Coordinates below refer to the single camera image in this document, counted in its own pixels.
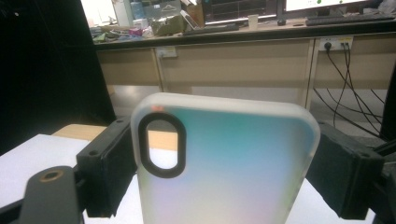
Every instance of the phone case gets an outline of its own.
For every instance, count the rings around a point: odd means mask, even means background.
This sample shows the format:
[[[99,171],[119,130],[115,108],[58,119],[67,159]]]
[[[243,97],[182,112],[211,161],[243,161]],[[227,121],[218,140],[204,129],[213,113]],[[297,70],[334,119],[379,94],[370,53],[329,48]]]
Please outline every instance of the phone case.
[[[150,158],[156,119],[177,129],[174,168]],[[145,98],[131,125],[145,224],[284,223],[319,140],[298,105],[173,93]]]

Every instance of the oval hole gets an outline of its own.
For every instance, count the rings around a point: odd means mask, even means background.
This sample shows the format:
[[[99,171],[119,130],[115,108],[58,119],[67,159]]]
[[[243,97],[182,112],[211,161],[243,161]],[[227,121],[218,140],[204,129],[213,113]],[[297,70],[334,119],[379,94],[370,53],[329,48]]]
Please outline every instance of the oval hole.
[[[161,169],[177,165],[178,134],[176,127],[166,120],[155,119],[147,127],[149,159]]]

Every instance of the black plug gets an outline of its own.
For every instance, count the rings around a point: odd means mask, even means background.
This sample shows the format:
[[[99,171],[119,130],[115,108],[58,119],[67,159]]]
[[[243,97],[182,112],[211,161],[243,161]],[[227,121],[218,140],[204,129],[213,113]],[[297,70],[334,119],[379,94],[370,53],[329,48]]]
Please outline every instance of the black plug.
[[[330,52],[330,48],[332,47],[332,43],[327,42],[326,44],[324,44],[324,48],[326,49],[326,53]]]

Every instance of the keyboard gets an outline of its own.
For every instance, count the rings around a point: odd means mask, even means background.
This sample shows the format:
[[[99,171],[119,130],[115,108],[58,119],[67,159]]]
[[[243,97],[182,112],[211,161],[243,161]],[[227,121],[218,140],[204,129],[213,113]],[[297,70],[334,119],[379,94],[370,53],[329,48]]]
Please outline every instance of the keyboard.
[[[343,23],[366,22],[366,21],[390,21],[394,19],[395,19],[394,16],[384,15],[384,14],[357,15],[357,16],[348,16],[348,17],[310,19],[305,21],[305,24],[306,26],[316,26],[316,25],[331,25],[331,24],[343,24]]]
[[[220,32],[228,32],[228,31],[237,31],[239,30],[239,26],[235,24],[225,25],[225,26],[214,26],[214,27],[205,27],[198,30],[186,31],[183,35],[204,35],[204,34],[213,34]]]

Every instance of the iridescent phone case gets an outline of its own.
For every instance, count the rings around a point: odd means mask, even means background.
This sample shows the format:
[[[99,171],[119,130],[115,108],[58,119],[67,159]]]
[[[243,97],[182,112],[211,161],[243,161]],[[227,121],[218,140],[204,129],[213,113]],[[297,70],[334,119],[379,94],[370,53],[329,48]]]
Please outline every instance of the iridescent phone case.
[[[150,159],[156,119],[177,129],[174,168]],[[173,93],[144,99],[131,123],[145,224],[284,223],[319,140],[297,105]]]

